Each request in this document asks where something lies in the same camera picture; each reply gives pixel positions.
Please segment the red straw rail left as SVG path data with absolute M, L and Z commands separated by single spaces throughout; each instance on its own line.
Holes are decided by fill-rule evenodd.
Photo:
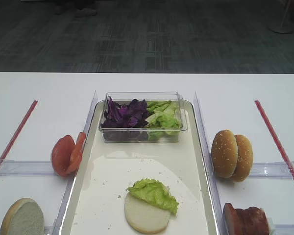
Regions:
M 6 146 L 5 150 L 3 151 L 2 155 L 0 156 L 0 165 L 3 163 L 5 160 L 6 156 L 8 155 L 10 149 L 12 148 L 15 140 L 19 136 L 20 132 L 22 131 L 24 125 L 26 124 L 27 120 L 29 119 L 30 115 L 32 114 L 34 108 L 36 107 L 38 101 L 34 100 L 28 109 L 27 113 L 23 117 L 21 123 L 19 124 L 18 128 L 16 129 L 15 133 L 13 134 L 12 138 L 10 139 L 8 145 Z

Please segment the sesame bun top rear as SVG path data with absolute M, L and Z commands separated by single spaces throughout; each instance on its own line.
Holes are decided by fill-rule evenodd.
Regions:
M 250 174 L 253 165 L 253 150 L 251 142 L 247 137 L 235 135 L 235 139 L 238 146 L 238 160 L 231 180 L 234 182 L 242 182 Z

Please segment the clear pusher track upper left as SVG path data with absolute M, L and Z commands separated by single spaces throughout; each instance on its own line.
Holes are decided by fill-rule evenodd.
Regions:
M 56 175 L 50 161 L 16 161 L 0 159 L 0 176 Z

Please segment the purple cabbage leaves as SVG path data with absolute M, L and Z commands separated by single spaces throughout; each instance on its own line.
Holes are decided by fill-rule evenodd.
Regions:
M 144 128 L 150 116 L 147 102 L 133 99 L 129 104 L 118 104 L 110 97 L 107 101 L 108 110 L 104 112 L 105 121 L 100 125 L 103 129 Z M 104 131 L 103 137 L 109 142 L 147 141 L 146 131 Z

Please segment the meat patty front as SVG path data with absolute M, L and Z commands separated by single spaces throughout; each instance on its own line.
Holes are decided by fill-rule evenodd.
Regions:
M 229 235 L 243 235 L 241 221 L 234 207 L 230 203 L 225 203 L 223 215 L 227 224 Z

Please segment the bun slice standing left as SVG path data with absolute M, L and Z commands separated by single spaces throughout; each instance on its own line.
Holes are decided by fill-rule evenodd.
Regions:
M 0 227 L 0 235 L 44 235 L 44 214 L 31 198 L 21 198 L 11 205 Z

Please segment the white stand base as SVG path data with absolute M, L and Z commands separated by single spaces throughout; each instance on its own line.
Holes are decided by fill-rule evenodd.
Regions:
M 274 24 L 270 24 L 267 25 L 267 29 L 271 32 L 277 33 L 277 34 L 291 34 L 293 33 L 293 28 L 292 26 L 290 26 L 289 23 L 285 23 L 287 20 L 287 15 L 288 15 L 288 11 L 290 8 L 290 5 L 292 3 L 292 0 L 288 0 L 286 3 L 286 7 L 284 10 L 284 15 L 283 18 L 281 20 L 280 24 L 274 25 Z

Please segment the clear divider rail left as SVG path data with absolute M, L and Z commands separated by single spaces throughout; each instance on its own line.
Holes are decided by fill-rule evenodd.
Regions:
M 92 123 L 92 119 L 93 119 L 93 115 L 94 115 L 94 110 L 95 110 L 95 106 L 98 102 L 98 96 L 97 96 L 97 92 L 94 92 L 93 95 L 93 99 L 89 108 L 89 112 L 88 112 L 88 116 L 85 122 L 85 126 L 84 126 L 84 130 L 83 132 L 86 133 L 86 136 L 88 136 L 90 127 L 91 127 L 91 123 Z M 63 195 L 63 199 L 60 205 L 60 209 L 59 209 L 59 213 L 57 218 L 54 221 L 53 224 L 53 230 L 52 232 L 50 232 L 50 235 L 60 235 L 61 234 L 61 230 L 63 227 L 63 223 L 64 223 L 64 218 L 65 215 L 67 213 L 67 209 L 68 209 L 68 204 L 70 202 L 70 198 L 72 195 L 72 190 L 75 184 L 75 174 L 72 173 L 69 177 L 68 177 L 68 182 L 67 182 L 67 186 Z

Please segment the sesame bun top front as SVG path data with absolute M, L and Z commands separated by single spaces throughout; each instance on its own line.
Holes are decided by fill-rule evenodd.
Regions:
M 211 158 L 217 176 L 230 178 L 233 175 L 237 166 L 238 146 L 230 130 L 216 133 L 211 147 Z

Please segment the stacked meat patties rear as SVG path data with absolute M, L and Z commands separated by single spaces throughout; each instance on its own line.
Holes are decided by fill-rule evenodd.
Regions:
M 269 235 L 270 230 L 265 212 L 261 208 L 235 209 L 244 235 Z

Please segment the red straw rail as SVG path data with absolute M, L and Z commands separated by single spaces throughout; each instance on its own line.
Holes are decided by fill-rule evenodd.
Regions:
M 269 118 L 268 118 L 268 116 L 267 116 L 267 114 L 265 112 L 265 110 L 263 109 L 260 101 L 255 100 L 254 102 L 255 102 L 255 104 L 256 104 L 256 106 L 257 106 L 257 108 L 258 108 L 258 110 L 259 110 L 259 112 L 260 112 L 260 114 L 261 114 L 261 116 L 262 116 L 262 118 L 263 118 L 263 120 L 264 120 L 264 122 L 265 122 L 265 124 L 266 124 L 266 126 L 267 126 L 267 128 L 268 128 L 268 130 L 269 130 L 269 132 L 270 132 L 270 134 L 271 134 L 271 136 L 272 136 L 272 138 L 273 138 L 273 140 L 274 140 L 274 142 L 275 142 L 275 144 L 276 144 L 276 146 L 277 146 L 283 160 L 284 160 L 284 162 L 286 163 L 286 165 L 287 165 L 287 167 L 289 169 L 289 171 L 290 171 L 290 173 L 291 173 L 291 175 L 293 177 L 293 180 L 294 180 L 294 165 L 292 164 L 291 160 L 289 159 L 289 157 L 288 157 L 282 143 L 280 142 L 280 140 L 279 140 L 279 138 L 278 138 L 278 136 L 277 136 L 277 134 L 276 134 L 276 132 L 275 132 L 275 130 L 274 130 L 274 128 L 273 128 L 273 126 L 272 126 L 272 124 L 271 124 L 271 122 L 270 122 L 270 120 L 269 120 Z
M 16 129 L 15 133 L 13 134 L 12 138 L 10 139 L 8 145 L 6 146 L 5 150 L 3 151 L 2 155 L 0 156 L 0 165 L 3 163 L 5 160 L 6 156 L 8 155 L 10 149 L 12 148 L 15 140 L 19 136 L 20 132 L 22 131 L 24 125 L 26 124 L 27 120 L 29 119 L 30 115 L 32 114 L 34 108 L 36 107 L 38 101 L 34 100 L 28 109 L 27 113 L 23 117 L 21 123 L 19 124 L 18 128 Z

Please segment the tomato slice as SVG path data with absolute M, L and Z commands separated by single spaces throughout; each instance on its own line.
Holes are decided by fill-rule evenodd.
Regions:
M 66 170 L 67 174 L 71 174 L 79 168 L 82 161 L 83 145 L 86 140 L 86 134 L 80 132 L 76 140 L 75 147 L 70 156 L 70 164 Z
M 70 135 L 60 138 L 55 144 L 51 154 L 52 167 L 61 177 L 67 177 L 66 170 L 70 165 L 70 156 L 75 147 L 75 142 Z

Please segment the green lettuce leaf on bun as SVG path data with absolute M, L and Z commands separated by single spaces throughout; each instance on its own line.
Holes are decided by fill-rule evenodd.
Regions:
M 155 179 L 141 179 L 133 186 L 126 189 L 132 196 L 141 199 L 150 205 L 177 214 L 178 205 L 176 198 L 171 195 L 170 188 Z

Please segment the bottom bun slice on tray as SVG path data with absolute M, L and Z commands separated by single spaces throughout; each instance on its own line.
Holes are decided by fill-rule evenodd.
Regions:
M 163 231 L 170 220 L 171 212 L 153 206 L 128 193 L 124 200 L 124 214 L 128 224 L 143 234 Z

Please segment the tomato slice rear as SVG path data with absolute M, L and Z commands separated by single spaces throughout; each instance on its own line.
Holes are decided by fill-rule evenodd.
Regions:
M 70 156 L 75 147 L 75 142 L 70 135 L 60 138 L 55 144 L 51 154 L 52 167 L 61 177 L 67 177 L 66 170 L 70 165 Z

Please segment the white metal tray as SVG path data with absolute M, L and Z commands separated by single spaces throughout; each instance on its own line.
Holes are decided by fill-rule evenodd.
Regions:
M 104 103 L 95 107 L 84 156 L 63 219 L 62 235 L 134 235 L 127 223 L 127 188 L 149 178 L 170 188 L 179 203 L 166 235 L 218 232 L 191 103 L 184 102 L 188 130 L 178 142 L 104 142 L 98 129 Z

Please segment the clear pusher track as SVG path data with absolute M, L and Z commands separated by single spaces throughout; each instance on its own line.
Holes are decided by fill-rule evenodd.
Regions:
M 56 175 L 50 161 L 16 161 L 0 159 L 0 176 Z
M 294 162 L 254 163 L 249 178 L 294 179 Z

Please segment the red straw rail right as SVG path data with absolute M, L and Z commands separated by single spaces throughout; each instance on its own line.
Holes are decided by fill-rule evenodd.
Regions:
M 272 136 L 272 138 L 273 138 L 273 140 L 274 140 L 274 142 L 275 142 L 275 144 L 276 144 L 276 146 L 277 146 L 283 160 L 284 160 L 284 162 L 286 163 L 286 165 L 287 165 L 287 167 L 289 169 L 289 171 L 290 171 L 290 173 L 291 173 L 291 175 L 293 177 L 293 180 L 294 180 L 294 165 L 292 164 L 291 160 L 289 159 L 289 157 L 288 157 L 282 143 L 280 142 L 280 140 L 279 140 L 279 138 L 278 138 L 278 136 L 277 136 L 277 134 L 276 134 L 276 132 L 275 132 L 275 130 L 274 130 L 274 128 L 273 128 L 273 126 L 272 126 L 272 124 L 271 124 L 271 122 L 270 122 L 270 120 L 269 120 L 269 118 L 268 118 L 268 116 L 267 116 L 267 114 L 265 112 L 265 110 L 263 109 L 260 101 L 255 100 L 254 102 L 255 102 L 255 104 L 256 104 L 256 106 L 257 106 L 257 108 L 258 108 L 258 110 L 259 110 L 259 112 L 260 112 L 260 114 L 261 114 L 261 116 L 262 116 L 262 118 L 263 118 L 263 120 L 264 120 L 264 122 L 265 122 L 265 124 L 266 124 L 266 126 L 267 126 L 267 128 L 268 128 L 268 130 L 269 130 L 269 132 L 270 132 L 270 134 L 271 134 L 271 136 Z

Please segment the green lettuce in container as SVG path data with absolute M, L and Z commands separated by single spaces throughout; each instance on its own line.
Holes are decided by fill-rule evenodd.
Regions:
M 176 118 L 177 102 L 175 101 L 149 101 L 147 110 L 151 114 L 146 118 L 148 128 L 161 128 L 148 134 L 149 141 L 158 141 L 162 137 L 177 140 L 180 134 L 181 122 Z

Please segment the clear plastic salad container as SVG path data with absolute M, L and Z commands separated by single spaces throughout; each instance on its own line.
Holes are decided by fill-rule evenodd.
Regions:
M 188 130 L 178 92 L 111 92 L 98 129 L 105 142 L 178 142 Z

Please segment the clear pusher track upper right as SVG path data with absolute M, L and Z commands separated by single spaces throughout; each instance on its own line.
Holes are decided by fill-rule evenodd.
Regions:
M 254 163 L 249 178 L 294 179 L 294 162 Z

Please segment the sesame bun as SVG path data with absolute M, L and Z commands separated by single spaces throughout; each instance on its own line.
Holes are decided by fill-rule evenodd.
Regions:
M 230 130 L 216 133 L 211 147 L 211 158 L 217 176 L 230 178 L 233 175 L 237 166 L 238 146 Z
M 231 180 L 234 182 L 242 182 L 250 174 L 253 165 L 253 150 L 251 142 L 247 137 L 235 135 L 235 139 L 238 146 L 238 160 Z

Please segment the tomato slice front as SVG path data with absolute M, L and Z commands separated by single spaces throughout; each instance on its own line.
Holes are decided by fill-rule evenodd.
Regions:
M 76 140 L 75 147 L 70 156 L 70 164 L 66 170 L 67 174 L 71 174 L 79 168 L 82 161 L 83 145 L 86 140 L 86 134 L 80 132 Z

